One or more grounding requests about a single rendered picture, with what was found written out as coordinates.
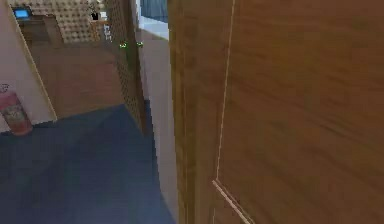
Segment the light wooden chair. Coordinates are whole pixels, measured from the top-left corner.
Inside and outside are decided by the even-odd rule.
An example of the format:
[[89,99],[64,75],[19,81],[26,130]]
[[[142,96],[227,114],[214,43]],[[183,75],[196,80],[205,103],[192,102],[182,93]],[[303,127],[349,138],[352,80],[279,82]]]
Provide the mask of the light wooden chair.
[[90,30],[93,39],[96,42],[105,40],[104,26],[108,25],[109,22],[106,20],[91,20],[90,21]]

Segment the patterned brown room door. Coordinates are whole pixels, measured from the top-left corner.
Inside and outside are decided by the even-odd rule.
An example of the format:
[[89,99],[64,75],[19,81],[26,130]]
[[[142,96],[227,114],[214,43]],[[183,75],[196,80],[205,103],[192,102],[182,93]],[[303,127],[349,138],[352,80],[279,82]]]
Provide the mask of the patterned brown room door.
[[[137,128],[142,134],[145,134],[145,100],[140,75],[139,51],[136,45],[132,2],[131,0],[106,0],[106,9],[122,96]],[[119,47],[122,42],[127,42],[127,48]]]

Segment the brown wooden room door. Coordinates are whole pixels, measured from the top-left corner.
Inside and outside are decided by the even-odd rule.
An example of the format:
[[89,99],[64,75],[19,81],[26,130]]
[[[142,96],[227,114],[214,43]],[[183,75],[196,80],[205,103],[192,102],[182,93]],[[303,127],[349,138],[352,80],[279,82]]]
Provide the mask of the brown wooden room door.
[[180,224],[384,224],[384,0],[168,0]]

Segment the brown wooden desk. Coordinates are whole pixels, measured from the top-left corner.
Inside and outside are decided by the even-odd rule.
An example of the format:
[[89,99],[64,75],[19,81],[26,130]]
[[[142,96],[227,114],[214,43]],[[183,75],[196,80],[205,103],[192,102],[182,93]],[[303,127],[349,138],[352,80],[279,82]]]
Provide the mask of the brown wooden desk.
[[20,18],[17,22],[28,46],[50,44],[58,48],[64,44],[56,16],[53,14],[32,15]]

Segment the red fire extinguisher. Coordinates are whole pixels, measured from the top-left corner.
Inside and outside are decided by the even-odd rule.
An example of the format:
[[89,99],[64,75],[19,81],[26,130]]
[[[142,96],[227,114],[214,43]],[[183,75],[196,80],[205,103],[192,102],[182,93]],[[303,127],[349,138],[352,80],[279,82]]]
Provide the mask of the red fire extinguisher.
[[33,129],[21,101],[9,84],[0,84],[0,114],[16,136],[28,134]]

